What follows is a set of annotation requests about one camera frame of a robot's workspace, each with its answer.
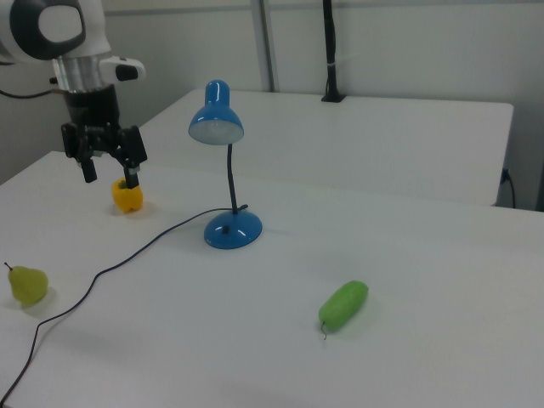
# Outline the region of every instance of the power cord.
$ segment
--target power cord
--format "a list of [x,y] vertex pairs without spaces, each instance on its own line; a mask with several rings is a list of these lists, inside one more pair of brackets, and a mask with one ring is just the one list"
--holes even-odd
[[[238,211],[241,211],[241,210],[245,210],[248,208],[248,205],[247,204],[244,204],[243,206],[241,206],[240,208],[238,208]],[[17,384],[19,384],[19,381],[21,380],[21,378],[25,375],[25,372],[26,370],[28,369],[28,366],[31,364],[32,362],[32,358],[34,357],[34,348],[36,347],[36,340],[37,340],[37,335],[38,335],[38,331],[40,330],[40,327],[45,325],[46,323],[49,323],[50,321],[53,321],[53,320],[57,320],[58,318],[62,317],[62,316],[65,316],[65,315],[68,315],[70,312],[74,311],[75,309],[77,309],[84,301],[85,299],[87,299],[89,293],[93,290],[93,287],[94,287],[94,284],[96,283],[96,280],[102,276],[103,274],[106,274],[108,272],[111,272],[112,270],[114,269],[117,269],[117,268],[120,268],[122,267],[124,264],[128,263],[129,261],[133,260],[134,258],[136,258],[140,253],[142,253],[143,251],[145,251],[147,248],[149,248],[151,245],[153,245],[155,242],[159,241],[164,235],[166,235],[167,233],[169,233],[170,231],[172,230],[175,230],[179,227],[181,227],[182,225],[185,225],[187,223],[189,223],[190,221],[196,219],[196,218],[199,218],[201,217],[202,215],[205,215],[205,214],[208,214],[208,213],[214,213],[216,211],[232,211],[232,208],[214,208],[213,210],[207,210],[205,212],[201,212],[200,214],[196,214],[194,217],[191,217],[189,219],[186,219],[185,221],[182,221],[181,223],[179,224],[175,224],[173,227],[170,227],[164,231],[162,231],[159,235],[157,235],[155,238],[153,238],[150,242],[148,242],[145,246],[143,246],[142,248],[140,248],[138,251],[136,251],[133,255],[131,255],[130,257],[128,257],[127,259],[125,259],[124,261],[121,261],[120,263],[118,263],[117,265],[115,266],[112,266],[108,269],[104,269],[102,270],[101,272],[99,272],[98,274],[96,274],[96,276],[94,277],[93,281],[91,282],[91,286],[87,289],[87,291],[85,292],[85,294],[83,295],[83,297],[76,303],[74,304],[71,308],[69,308],[68,310],[66,310],[65,312],[62,312],[61,314],[57,314],[56,316],[53,316],[53,317],[50,317],[49,319],[46,319],[42,322],[40,322],[37,326],[36,326],[36,332],[34,333],[34,339],[32,340],[32,347],[31,347],[31,352],[28,356],[28,360],[26,361],[25,363],[25,366],[23,367],[23,369],[21,370],[20,374],[17,376],[17,378],[15,379],[14,383],[11,385],[11,387],[9,387],[9,390],[8,392],[3,396],[2,400],[0,400],[0,408],[4,408],[4,404],[6,402],[6,400],[8,399],[8,397],[11,395],[11,393],[15,390],[15,388],[17,387]]]
[[512,190],[512,208],[515,208],[516,207],[516,190],[513,188],[512,176],[510,176],[510,172],[508,171],[507,168],[503,168],[502,174],[501,174],[501,185],[505,184],[506,182],[510,183],[510,189]]
[[12,99],[34,99],[34,98],[40,98],[41,96],[49,95],[52,93],[53,91],[48,90],[45,92],[34,93],[33,95],[13,95],[12,93],[7,93],[0,89],[0,95],[6,96]]

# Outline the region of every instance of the lamp shade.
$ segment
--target lamp shade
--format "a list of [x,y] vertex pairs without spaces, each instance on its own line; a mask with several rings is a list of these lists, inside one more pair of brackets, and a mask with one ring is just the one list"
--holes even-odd
[[206,85],[204,107],[193,117],[189,135],[206,145],[231,145],[244,136],[240,118],[230,109],[230,89],[224,81]]

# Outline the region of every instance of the yellow bell pepper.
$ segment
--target yellow bell pepper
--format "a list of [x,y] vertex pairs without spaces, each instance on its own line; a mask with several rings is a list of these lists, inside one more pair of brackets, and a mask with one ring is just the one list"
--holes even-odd
[[144,204],[144,193],[139,186],[129,189],[127,187],[127,181],[124,178],[118,179],[111,185],[111,196],[113,202],[116,203],[124,213],[130,213],[131,211],[139,210]]

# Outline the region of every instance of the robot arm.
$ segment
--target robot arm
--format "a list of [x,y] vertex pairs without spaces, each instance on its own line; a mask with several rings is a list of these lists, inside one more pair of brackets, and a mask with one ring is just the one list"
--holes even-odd
[[92,157],[109,153],[128,188],[147,160],[137,127],[121,129],[114,84],[145,78],[143,64],[111,55],[100,0],[0,0],[0,61],[53,61],[71,122],[62,126],[65,153],[96,179]]

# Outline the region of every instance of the white wall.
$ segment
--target white wall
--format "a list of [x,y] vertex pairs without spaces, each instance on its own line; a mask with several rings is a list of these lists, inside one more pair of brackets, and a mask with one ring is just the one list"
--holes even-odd
[[[0,89],[35,94],[50,89],[53,76],[51,64],[0,66]],[[28,100],[0,95],[0,184],[51,150],[62,150],[60,125],[68,120],[61,95]]]
[[[322,94],[322,9],[315,1],[286,3],[292,2],[270,2],[277,88]],[[334,17],[338,84],[347,94],[513,104],[506,166],[518,206],[535,208],[544,158],[544,4],[361,7],[344,2]],[[508,190],[501,192],[499,204],[510,205]]]
[[141,60],[143,82],[117,87],[122,125],[142,125],[195,88],[216,78],[233,89],[262,91],[252,10],[246,7],[108,14],[115,54]]

